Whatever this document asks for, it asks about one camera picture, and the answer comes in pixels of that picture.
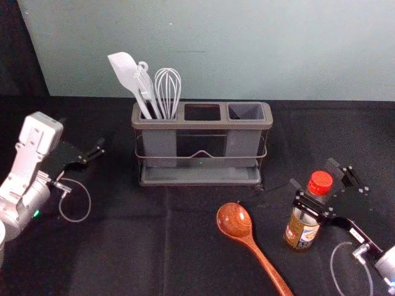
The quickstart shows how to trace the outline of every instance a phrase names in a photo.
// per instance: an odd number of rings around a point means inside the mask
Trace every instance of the wire whisk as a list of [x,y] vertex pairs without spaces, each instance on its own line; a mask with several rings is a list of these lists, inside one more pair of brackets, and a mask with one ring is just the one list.
[[155,74],[155,92],[164,119],[173,119],[181,95],[181,77],[172,68],[161,68]]

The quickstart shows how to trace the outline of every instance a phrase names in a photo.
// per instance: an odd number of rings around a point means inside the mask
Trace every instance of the wooden spoon handle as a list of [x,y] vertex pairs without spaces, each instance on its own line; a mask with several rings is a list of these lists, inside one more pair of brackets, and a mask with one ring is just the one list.
[[258,246],[256,246],[255,242],[253,244],[249,244],[248,247],[250,250],[255,254],[258,258],[262,267],[266,270],[267,274],[269,275],[270,279],[274,283],[278,293],[281,296],[293,296],[294,294],[291,292],[291,289],[285,283],[283,278],[271,264],[271,262],[265,257],[261,250],[259,250]]

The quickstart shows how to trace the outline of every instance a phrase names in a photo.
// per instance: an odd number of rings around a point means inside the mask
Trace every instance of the light blue wall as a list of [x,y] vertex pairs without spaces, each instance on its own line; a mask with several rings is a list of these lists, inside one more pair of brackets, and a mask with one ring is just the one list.
[[49,92],[130,96],[107,55],[187,99],[395,100],[395,1],[19,0]]

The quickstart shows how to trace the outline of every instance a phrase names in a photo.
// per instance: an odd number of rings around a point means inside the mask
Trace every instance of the gray utensil caddy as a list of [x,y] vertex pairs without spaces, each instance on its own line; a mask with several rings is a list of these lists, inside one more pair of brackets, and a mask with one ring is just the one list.
[[176,119],[131,123],[139,182],[149,185],[255,185],[273,125],[262,102],[180,102]]

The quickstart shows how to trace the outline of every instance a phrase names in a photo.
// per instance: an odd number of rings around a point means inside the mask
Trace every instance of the black table surface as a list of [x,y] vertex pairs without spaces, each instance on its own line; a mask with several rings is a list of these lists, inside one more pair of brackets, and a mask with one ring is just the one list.
[[[240,201],[254,222],[258,246],[295,295],[338,295],[330,255],[345,231],[325,227],[307,252],[283,240],[294,192],[329,157],[351,164],[370,187],[370,209],[388,224],[368,234],[394,245],[395,104],[393,102],[269,101],[274,124],[262,164],[263,191],[253,187],[140,187],[131,128],[132,99],[52,97],[0,98],[0,179],[10,170],[23,119],[40,110],[66,118],[63,139],[89,149],[106,138],[106,154],[83,172],[92,211],[82,223],[60,217],[54,193],[42,213],[6,244],[1,295],[277,295],[258,261],[243,245],[224,237],[215,224],[218,208]],[[83,215],[87,201],[72,194],[65,211]],[[346,295],[368,295],[364,269],[345,246],[335,273]],[[386,285],[371,268],[375,295]]]

